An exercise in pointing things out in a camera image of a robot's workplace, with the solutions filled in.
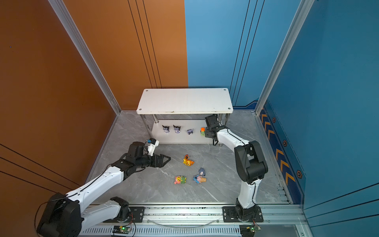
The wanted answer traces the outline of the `black white Kuromi figure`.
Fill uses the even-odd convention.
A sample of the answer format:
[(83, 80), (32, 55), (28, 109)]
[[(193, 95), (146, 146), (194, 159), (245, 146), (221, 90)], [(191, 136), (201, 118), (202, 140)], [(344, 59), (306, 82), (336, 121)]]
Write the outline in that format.
[(163, 129), (164, 133), (169, 133), (170, 132), (170, 126), (164, 126), (164, 125), (162, 125), (162, 129)]

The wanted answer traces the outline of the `pink yellow bear toy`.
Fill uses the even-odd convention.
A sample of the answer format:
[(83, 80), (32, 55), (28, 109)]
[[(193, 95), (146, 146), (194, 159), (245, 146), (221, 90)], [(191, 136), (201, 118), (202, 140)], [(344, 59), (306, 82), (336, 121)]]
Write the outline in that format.
[(187, 178), (185, 176), (175, 176), (174, 184), (185, 184), (187, 182)]

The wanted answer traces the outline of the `left green circuit board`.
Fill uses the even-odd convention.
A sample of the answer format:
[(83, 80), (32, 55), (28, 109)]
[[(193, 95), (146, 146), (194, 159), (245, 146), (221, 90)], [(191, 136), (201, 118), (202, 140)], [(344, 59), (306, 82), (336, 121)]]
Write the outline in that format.
[(112, 234), (116, 236), (129, 235), (131, 232), (132, 228), (130, 226), (114, 226), (112, 230)]

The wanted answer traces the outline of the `white two-tier shelf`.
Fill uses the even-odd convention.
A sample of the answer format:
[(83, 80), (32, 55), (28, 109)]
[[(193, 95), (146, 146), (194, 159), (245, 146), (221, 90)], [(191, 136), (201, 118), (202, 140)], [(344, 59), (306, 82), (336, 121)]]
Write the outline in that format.
[[(233, 111), (227, 88), (145, 89), (136, 110), (150, 137), (161, 144), (211, 144), (212, 139), (200, 134), (205, 119), (158, 119), (157, 115), (219, 114), (228, 119)], [(170, 132), (164, 133), (162, 125), (170, 126)], [(179, 134), (173, 125), (181, 127)]]

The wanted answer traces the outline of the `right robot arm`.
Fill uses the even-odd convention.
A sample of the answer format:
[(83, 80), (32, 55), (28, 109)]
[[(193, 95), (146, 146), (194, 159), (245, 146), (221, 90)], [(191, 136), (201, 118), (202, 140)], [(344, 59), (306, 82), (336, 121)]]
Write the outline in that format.
[(260, 143), (234, 134), (218, 121), (216, 114), (207, 116), (205, 122), (205, 137), (211, 138), (214, 145), (220, 142), (234, 152), (236, 170), (241, 179), (240, 193), (235, 206), (237, 217), (242, 222), (252, 220), (262, 223), (264, 218), (261, 208), (256, 203), (256, 196), (259, 185), (268, 172), (268, 165)]

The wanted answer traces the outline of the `right green circuit board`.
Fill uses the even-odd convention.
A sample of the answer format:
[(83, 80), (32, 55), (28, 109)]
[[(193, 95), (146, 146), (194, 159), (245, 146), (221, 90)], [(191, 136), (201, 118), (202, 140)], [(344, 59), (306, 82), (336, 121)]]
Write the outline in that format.
[(242, 237), (254, 237), (260, 229), (252, 225), (240, 225), (240, 234)]

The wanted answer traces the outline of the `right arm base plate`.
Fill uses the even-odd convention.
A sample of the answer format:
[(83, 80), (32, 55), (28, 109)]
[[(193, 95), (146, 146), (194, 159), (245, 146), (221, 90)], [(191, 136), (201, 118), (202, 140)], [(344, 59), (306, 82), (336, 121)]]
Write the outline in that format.
[(223, 206), (223, 220), (226, 223), (251, 222), (263, 223), (264, 217), (261, 208), (256, 204), (251, 208), (243, 209), (241, 206)]

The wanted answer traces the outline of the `small blue figure toy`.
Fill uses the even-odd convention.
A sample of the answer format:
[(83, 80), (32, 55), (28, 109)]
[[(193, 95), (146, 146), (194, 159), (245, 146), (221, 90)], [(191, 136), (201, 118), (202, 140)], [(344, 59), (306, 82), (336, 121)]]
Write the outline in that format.
[(205, 176), (205, 169), (204, 168), (200, 168), (198, 172), (199, 172), (200, 176)]

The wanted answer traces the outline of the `green circuit board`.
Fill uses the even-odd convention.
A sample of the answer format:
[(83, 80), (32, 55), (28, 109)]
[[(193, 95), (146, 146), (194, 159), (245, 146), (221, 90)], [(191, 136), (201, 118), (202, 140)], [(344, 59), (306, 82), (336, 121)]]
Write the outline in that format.
[(252, 225), (240, 225), (240, 234), (242, 237), (254, 237), (260, 229)]
[(130, 226), (114, 226), (112, 230), (112, 234), (116, 236), (129, 235), (131, 232), (132, 228)]

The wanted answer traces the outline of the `aluminium rail frame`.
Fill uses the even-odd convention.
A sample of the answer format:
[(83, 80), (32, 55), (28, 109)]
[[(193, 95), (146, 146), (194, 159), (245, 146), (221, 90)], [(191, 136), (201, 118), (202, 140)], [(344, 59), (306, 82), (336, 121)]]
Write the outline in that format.
[[(312, 233), (299, 205), (260, 204), (263, 223), (223, 220), (226, 203), (136, 204), (144, 206), (142, 223), (99, 223), (79, 234), (80, 237), (241, 237), (240, 225), (260, 230), (255, 237), (311, 237)], [(130, 226), (129, 235), (112, 234), (114, 226)]]

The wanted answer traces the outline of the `left aluminium corner post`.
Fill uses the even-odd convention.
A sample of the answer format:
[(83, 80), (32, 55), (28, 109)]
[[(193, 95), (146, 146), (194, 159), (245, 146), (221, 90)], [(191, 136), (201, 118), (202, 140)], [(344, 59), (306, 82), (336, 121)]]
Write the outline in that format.
[(75, 45), (77, 51), (85, 62), (87, 68), (91, 72), (99, 88), (107, 99), (109, 105), (117, 116), (120, 115), (122, 109), (118, 104), (112, 90), (110, 89), (103, 73), (101, 72), (96, 60), (94, 59), (90, 49), (88, 48), (84, 38), (82, 37), (78, 27), (71, 17), (65, 3), (62, 0), (49, 0), (49, 4), (69, 35), (71, 41)]

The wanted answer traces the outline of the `blue Stitch ice-cream toy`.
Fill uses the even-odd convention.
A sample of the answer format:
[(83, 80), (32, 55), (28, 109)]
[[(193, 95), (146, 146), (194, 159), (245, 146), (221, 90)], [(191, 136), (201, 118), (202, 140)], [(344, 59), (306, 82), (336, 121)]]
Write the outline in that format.
[(207, 181), (207, 179), (205, 177), (203, 177), (202, 175), (196, 175), (196, 176), (194, 176), (193, 180), (197, 184), (205, 183)]

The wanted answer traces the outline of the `orange yellow duck toy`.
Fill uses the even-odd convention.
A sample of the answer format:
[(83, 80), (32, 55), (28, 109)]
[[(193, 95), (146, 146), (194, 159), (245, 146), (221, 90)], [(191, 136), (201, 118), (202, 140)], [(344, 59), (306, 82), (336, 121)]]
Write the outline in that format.
[(188, 155), (185, 155), (184, 159), (183, 159), (183, 163), (186, 165), (186, 166), (192, 166), (194, 165), (194, 161), (190, 160), (189, 156)]

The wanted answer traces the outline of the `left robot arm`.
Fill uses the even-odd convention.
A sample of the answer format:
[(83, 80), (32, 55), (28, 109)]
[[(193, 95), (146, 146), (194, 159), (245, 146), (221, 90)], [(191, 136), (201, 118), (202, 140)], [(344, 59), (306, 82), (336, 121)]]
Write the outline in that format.
[(120, 184), (132, 174), (148, 167), (162, 168), (171, 158), (156, 155), (159, 142), (155, 139), (133, 142), (128, 152), (88, 183), (66, 194), (56, 193), (45, 202), (45, 209), (39, 221), (34, 221), (37, 236), (77, 237), (81, 231), (107, 220), (132, 222), (128, 201), (113, 197), (104, 204), (91, 204), (110, 188)]

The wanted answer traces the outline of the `green orange toy truck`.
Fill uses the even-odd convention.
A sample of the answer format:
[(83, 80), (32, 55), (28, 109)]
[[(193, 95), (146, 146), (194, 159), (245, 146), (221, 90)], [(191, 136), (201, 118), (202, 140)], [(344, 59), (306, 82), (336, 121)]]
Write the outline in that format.
[(200, 129), (200, 134), (201, 134), (201, 136), (205, 136), (205, 127), (202, 127)]

